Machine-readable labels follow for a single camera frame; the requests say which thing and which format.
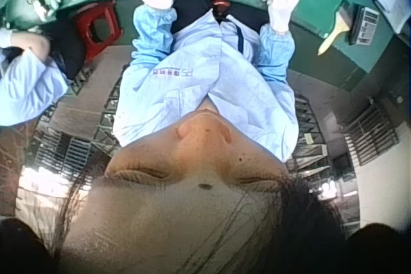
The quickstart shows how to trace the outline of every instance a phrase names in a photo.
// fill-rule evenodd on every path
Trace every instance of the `red stool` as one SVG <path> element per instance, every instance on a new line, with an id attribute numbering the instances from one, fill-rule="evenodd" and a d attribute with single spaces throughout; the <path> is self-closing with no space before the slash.
<path id="1" fill-rule="evenodd" d="M 96 6 L 86 9 L 76 16 L 77 28 L 86 46 L 85 61 L 92 60 L 107 46 L 113 45 L 124 34 L 124 30 L 118 26 L 116 13 L 114 12 L 115 4 L 116 0 L 98 3 Z M 110 35 L 104 42 L 95 42 L 90 27 L 95 20 L 102 17 L 105 18 L 109 25 Z"/>
<path id="2" fill-rule="evenodd" d="M 230 2 L 227 0 L 214 0 L 213 13 L 216 17 L 225 17 L 225 13 L 230 7 Z"/>

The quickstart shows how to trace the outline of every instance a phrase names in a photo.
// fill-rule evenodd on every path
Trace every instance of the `light blue jacket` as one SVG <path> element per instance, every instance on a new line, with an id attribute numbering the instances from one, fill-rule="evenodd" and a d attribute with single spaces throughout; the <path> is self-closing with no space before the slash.
<path id="1" fill-rule="evenodd" d="M 30 49 L 5 64 L 0 80 L 0 126 L 11 126 L 38 117 L 68 90 L 68 81 L 48 57 L 41 62 Z"/>
<path id="2" fill-rule="evenodd" d="M 231 22 L 218 24 L 208 12 L 172 35 L 174 9 L 140 6 L 134 25 L 140 34 L 124 72 L 114 135 L 122 146 L 178 121 L 206 96 L 219 113 L 282 161 L 295 148 L 298 124 L 294 93 L 286 82 L 294 52 L 291 33 L 267 24 L 260 36 L 238 22 L 244 52 Z"/>

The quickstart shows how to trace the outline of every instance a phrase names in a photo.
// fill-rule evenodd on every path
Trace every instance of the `brush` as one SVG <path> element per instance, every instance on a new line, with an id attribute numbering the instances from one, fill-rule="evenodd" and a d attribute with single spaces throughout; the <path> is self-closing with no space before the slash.
<path id="1" fill-rule="evenodd" d="M 351 17 L 350 12 L 351 10 L 348 1 L 343 0 L 340 8 L 335 14 L 334 29 L 321 44 L 318 53 L 319 56 L 327 51 L 327 49 L 332 45 L 332 43 L 339 36 L 339 34 L 347 32 L 351 29 L 351 26 L 353 25 L 353 19 Z"/>

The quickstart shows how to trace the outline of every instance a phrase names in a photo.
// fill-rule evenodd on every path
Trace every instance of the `forehead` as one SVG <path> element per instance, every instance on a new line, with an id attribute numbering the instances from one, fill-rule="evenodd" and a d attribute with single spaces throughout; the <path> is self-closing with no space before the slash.
<path id="1" fill-rule="evenodd" d="M 223 183 L 205 190 L 192 180 L 162 188 L 100 183 L 66 239 L 61 263 L 101 273 L 138 261 L 134 270 L 162 273 L 189 256 L 201 259 L 218 241 L 230 255 L 264 221 L 269 199 Z"/>

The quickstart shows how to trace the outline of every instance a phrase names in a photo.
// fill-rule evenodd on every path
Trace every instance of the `wooden brush handle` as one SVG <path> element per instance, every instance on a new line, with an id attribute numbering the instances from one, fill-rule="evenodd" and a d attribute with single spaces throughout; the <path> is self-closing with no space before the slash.
<path id="1" fill-rule="evenodd" d="M 340 33 L 350 30 L 350 26 L 343 20 L 343 18 L 337 14 L 335 17 L 335 27 L 334 30 L 329 34 L 329 36 L 323 41 L 319 48 L 319 55 L 324 54 L 327 49 L 332 45 L 334 40 L 338 37 Z"/>
<path id="2" fill-rule="evenodd" d="M 323 43 L 321 44 L 319 48 L 319 55 L 324 54 L 327 51 L 327 49 L 329 49 L 329 47 L 333 44 L 334 40 L 338 37 L 338 35 L 341 32 L 343 31 L 340 31 L 335 28 L 333 32 L 329 34 L 329 36 L 323 41 Z"/>

